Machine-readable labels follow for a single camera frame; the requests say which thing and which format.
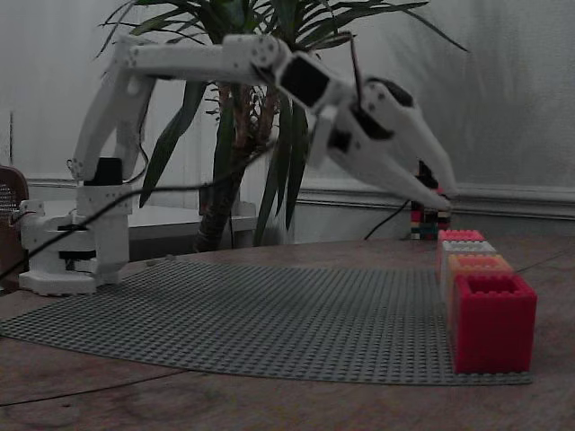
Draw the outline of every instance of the colorful blocks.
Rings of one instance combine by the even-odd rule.
[[[467,275],[511,275],[513,268],[499,254],[493,256],[451,254],[447,257],[445,274],[441,292],[447,309],[447,328],[451,330],[455,278]]]
[[[537,295],[518,275],[457,276],[453,301],[456,373],[529,370]]]
[[[436,259],[436,275],[441,286],[446,285],[444,277],[447,271],[447,257],[451,254],[474,254],[494,256],[496,250],[486,241],[443,241],[439,243],[438,258]]]
[[[440,230],[438,233],[436,268],[441,268],[441,261],[443,259],[441,243],[443,241],[485,241],[485,238],[483,238],[483,235],[479,231]]]

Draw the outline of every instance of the wooden table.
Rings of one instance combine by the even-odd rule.
[[[575,238],[491,243],[539,294],[525,386],[417,387],[204,374],[0,339],[0,429],[573,430]],[[339,242],[220,251],[207,262],[298,267],[431,266],[430,242]],[[128,272],[144,268],[130,264]],[[53,299],[0,298],[0,318]]]

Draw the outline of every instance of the white robotic arm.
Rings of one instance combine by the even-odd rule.
[[[78,225],[130,191],[141,132],[157,79],[275,85],[317,116],[309,163],[325,155],[365,183],[426,206],[446,208],[445,199],[424,187],[391,157],[395,142],[408,145],[435,172],[447,194],[456,183],[447,154],[430,132],[413,98],[382,79],[361,83],[342,79],[306,53],[292,53],[271,36],[231,35],[221,46],[155,45],[140,38],[119,41],[86,117],[71,163],[83,184],[77,189],[77,214],[54,219],[41,211],[23,220],[22,242],[33,249],[58,231]],[[114,157],[101,157],[116,130]],[[24,207],[41,207],[24,201]],[[128,262],[129,201],[90,224],[90,234],[75,232],[31,259],[21,286],[42,295],[91,293],[116,282]]]

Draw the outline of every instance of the black cable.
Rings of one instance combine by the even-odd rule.
[[[146,174],[147,167],[150,165],[150,158],[148,157],[146,150],[142,146],[141,142],[138,144],[138,148],[139,148],[140,154],[142,154],[142,157],[144,157],[144,168],[142,168],[142,171],[140,171],[140,173],[138,175],[136,175],[134,178],[132,178],[130,180],[127,180],[126,182],[124,182],[124,184],[133,184],[134,182],[138,181],[140,178],[142,178]]]
[[[403,205],[401,205],[399,208],[397,208],[397,210],[396,210],[393,214],[391,214],[390,216],[388,216],[383,222],[381,222],[381,223],[378,224],[376,227],[374,227],[374,228],[371,230],[371,232],[366,235],[366,237],[364,238],[364,240],[368,240],[369,237],[370,237],[371,235],[373,235],[374,232],[375,232],[377,229],[379,229],[379,228],[380,228],[381,226],[383,226],[385,223],[389,222],[392,218],[394,218],[394,217],[397,216],[399,213],[401,213],[401,212],[403,211],[403,209],[404,209],[405,207],[407,207],[407,204],[409,204],[409,203],[410,203],[410,200],[409,200],[409,199],[407,199],[405,202],[403,202]]]
[[[232,250],[235,248],[234,243],[234,223],[232,222],[232,212],[230,211],[230,218],[227,219],[227,222],[230,225],[230,242],[232,244]]]
[[[106,205],[104,208],[102,208],[101,210],[97,211],[96,213],[94,213],[93,215],[88,217],[84,222],[82,222],[80,224],[75,224],[74,226],[72,226],[70,228],[69,231],[63,231],[60,235],[55,236],[54,238],[44,242],[37,249],[30,251],[27,259],[32,259],[34,256],[36,256],[41,251],[46,250],[50,245],[53,245],[57,242],[62,241],[63,239],[70,236],[72,233],[74,233],[76,231],[80,231],[80,230],[85,230],[89,224],[95,222],[100,217],[102,217],[104,214],[106,214],[108,211],[110,211],[111,209],[113,209],[117,205],[121,204],[122,202],[124,202],[124,201],[126,201],[126,200],[128,200],[134,196],[142,195],[142,194],[148,193],[148,192],[158,193],[158,192],[176,192],[176,191],[196,191],[196,190],[200,190],[200,189],[210,189],[212,187],[219,186],[220,184],[226,182],[232,175],[234,175],[238,172],[241,172],[243,169],[247,168],[248,166],[250,166],[251,164],[256,162],[263,155],[265,155],[267,152],[269,152],[274,147],[274,145],[275,145],[275,142],[269,143],[268,145],[266,145],[266,147],[264,148],[264,150],[262,152],[252,155],[245,162],[239,163],[235,168],[233,168],[226,175],[223,175],[222,177],[214,179],[208,183],[196,184],[194,186],[162,186],[162,187],[154,187],[151,190],[148,190],[148,189],[132,190],[129,193],[126,193],[125,195],[117,197],[115,200],[111,201],[110,204]],[[18,263],[12,265],[9,269],[7,269],[2,274],[0,274],[0,281],[4,280],[6,277],[8,277],[10,274],[12,274],[17,268],[19,268],[22,264],[26,263],[27,259],[20,260]]]
[[[12,227],[15,224],[18,224],[18,222],[20,222],[20,220],[22,220],[25,216],[27,216],[29,214],[36,214],[36,211],[26,211],[24,214],[18,215],[16,218],[10,219],[10,223],[8,224],[8,226]]]
[[[347,32],[349,34],[349,46],[351,49],[351,62],[353,64],[353,74],[355,75],[355,79],[356,79],[356,91],[358,92],[358,106],[361,107],[361,99],[362,99],[361,85],[362,85],[362,81],[361,81],[361,73],[359,72],[358,52],[356,51],[356,42],[353,39],[353,34],[351,34],[351,31],[344,31],[343,33],[345,33],[345,32]]]

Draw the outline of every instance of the lego baseplate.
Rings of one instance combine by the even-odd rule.
[[[331,382],[531,383],[454,374],[433,269],[164,261],[4,321],[7,337],[203,372]]]

